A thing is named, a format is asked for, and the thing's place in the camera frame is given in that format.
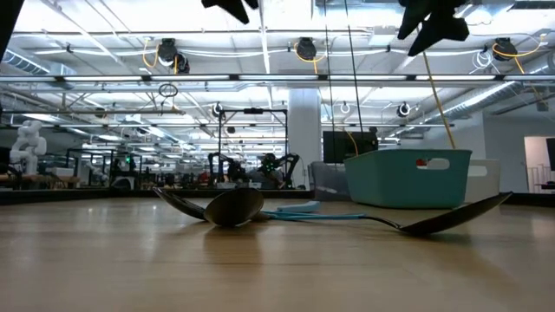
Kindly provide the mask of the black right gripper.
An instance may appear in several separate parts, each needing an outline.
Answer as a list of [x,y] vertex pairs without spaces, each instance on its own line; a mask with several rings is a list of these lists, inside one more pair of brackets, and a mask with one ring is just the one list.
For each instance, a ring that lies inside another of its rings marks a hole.
[[455,18],[458,7],[467,0],[398,0],[404,8],[402,23],[397,38],[404,40],[422,22],[422,27],[408,51],[409,56],[416,56],[437,42],[447,39],[464,42],[469,36],[469,29],[464,18]]

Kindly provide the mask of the teal handled metal spoon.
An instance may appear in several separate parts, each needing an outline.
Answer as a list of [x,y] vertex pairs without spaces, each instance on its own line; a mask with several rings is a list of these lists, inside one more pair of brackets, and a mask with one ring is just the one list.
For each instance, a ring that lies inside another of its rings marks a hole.
[[255,219],[304,221],[304,220],[348,220],[358,219],[362,214],[321,215],[304,212],[262,211],[263,193],[252,188],[238,188],[218,195],[203,212],[210,223],[221,227],[236,227]]
[[180,198],[172,193],[166,192],[164,189],[154,187],[153,191],[169,205],[171,205],[176,210],[200,220],[206,221],[204,216],[205,209],[195,203],[192,203],[184,198]]
[[446,231],[458,225],[467,223],[503,204],[512,195],[512,192],[500,192],[498,195],[490,198],[485,198],[469,205],[461,206],[444,214],[406,225],[398,224],[386,218],[379,218],[366,214],[322,215],[313,213],[285,213],[284,211],[261,211],[255,216],[255,218],[275,219],[281,221],[367,219],[385,224],[411,236],[422,237]]

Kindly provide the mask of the white building column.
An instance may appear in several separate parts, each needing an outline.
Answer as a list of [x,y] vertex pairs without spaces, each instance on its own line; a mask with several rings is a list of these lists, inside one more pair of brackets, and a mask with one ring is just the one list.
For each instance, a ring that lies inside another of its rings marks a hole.
[[308,165],[319,161],[321,146],[321,98],[316,88],[293,88],[288,101],[288,138],[291,153],[299,156],[292,180],[310,189]]

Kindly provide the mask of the black monitor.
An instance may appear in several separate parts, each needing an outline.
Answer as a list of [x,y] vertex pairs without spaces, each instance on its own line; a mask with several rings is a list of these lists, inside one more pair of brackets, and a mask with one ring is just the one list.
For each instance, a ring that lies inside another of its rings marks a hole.
[[378,149],[379,140],[375,133],[347,131],[323,132],[323,162],[342,164],[345,159]]

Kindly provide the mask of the teal plastic bin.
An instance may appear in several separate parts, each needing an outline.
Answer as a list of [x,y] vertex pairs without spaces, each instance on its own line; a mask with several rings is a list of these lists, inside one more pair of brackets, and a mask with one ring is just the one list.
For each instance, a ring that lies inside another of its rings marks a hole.
[[359,204],[392,209],[451,209],[463,204],[472,152],[393,149],[344,161],[349,195]]

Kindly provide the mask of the grey translucent plastic bin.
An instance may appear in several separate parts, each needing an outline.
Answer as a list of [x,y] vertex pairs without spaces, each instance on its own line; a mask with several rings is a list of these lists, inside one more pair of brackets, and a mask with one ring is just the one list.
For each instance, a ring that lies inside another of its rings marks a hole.
[[316,201],[347,201],[351,200],[347,175],[343,164],[326,164],[315,161],[308,165],[310,189]]

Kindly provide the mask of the white humanoid robot figure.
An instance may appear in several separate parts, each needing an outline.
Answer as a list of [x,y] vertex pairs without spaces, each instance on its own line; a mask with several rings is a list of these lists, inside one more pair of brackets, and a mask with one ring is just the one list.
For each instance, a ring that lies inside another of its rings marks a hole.
[[47,141],[40,135],[42,122],[39,120],[26,120],[17,129],[17,139],[10,149],[10,163],[25,163],[24,173],[36,175],[38,157],[47,152]]

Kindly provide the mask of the silver ventilation duct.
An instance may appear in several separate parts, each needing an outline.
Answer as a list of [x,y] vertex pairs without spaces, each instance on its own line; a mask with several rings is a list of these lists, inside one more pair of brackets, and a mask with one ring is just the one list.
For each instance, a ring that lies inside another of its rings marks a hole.
[[75,74],[72,68],[60,62],[40,61],[37,57],[31,56],[19,48],[7,48],[1,63],[16,68],[25,75],[65,76]]
[[473,89],[445,103],[444,116],[448,120],[457,120],[519,94],[533,82],[555,82],[555,50],[532,60],[530,65],[530,71],[525,75],[502,75],[503,80],[492,86]]

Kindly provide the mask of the black metal rig frame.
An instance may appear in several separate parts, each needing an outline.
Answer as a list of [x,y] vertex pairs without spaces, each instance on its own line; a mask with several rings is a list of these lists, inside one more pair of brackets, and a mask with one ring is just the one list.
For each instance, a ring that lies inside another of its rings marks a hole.
[[[230,113],[231,115],[229,117],[226,118],[225,121],[230,121],[237,113],[241,113],[241,114],[252,114],[252,115],[258,115],[258,114],[265,114],[268,113],[270,114],[275,120],[277,120],[281,126],[284,128],[285,130],[285,135],[284,135],[284,154],[287,155],[289,152],[289,121],[288,121],[288,110],[287,109],[272,109],[272,108],[261,108],[261,107],[248,107],[248,108],[243,108],[243,109],[224,109],[221,108],[219,110],[219,117],[218,117],[218,158],[219,158],[219,164],[218,164],[218,172],[217,172],[217,178],[216,178],[216,182],[223,182],[223,177],[224,174],[222,173],[222,169],[223,169],[223,164],[221,163],[221,148],[222,148],[222,130],[225,126],[224,122],[223,122],[223,115]],[[277,116],[276,113],[282,113],[284,115],[284,120],[280,120]]]

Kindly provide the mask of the black wall screen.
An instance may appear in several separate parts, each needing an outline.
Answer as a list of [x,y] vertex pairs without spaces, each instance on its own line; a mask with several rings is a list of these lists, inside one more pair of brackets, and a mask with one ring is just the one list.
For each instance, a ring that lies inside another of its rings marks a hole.
[[555,137],[547,138],[545,141],[550,168],[552,172],[555,172]]

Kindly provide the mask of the light blue handled utensil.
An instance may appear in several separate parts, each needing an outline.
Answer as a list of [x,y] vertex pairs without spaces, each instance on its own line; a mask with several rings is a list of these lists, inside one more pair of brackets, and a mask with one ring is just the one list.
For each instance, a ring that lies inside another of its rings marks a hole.
[[281,205],[276,210],[290,213],[314,213],[320,210],[320,206],[321,203],[319,201],[308,201],[302,204]]

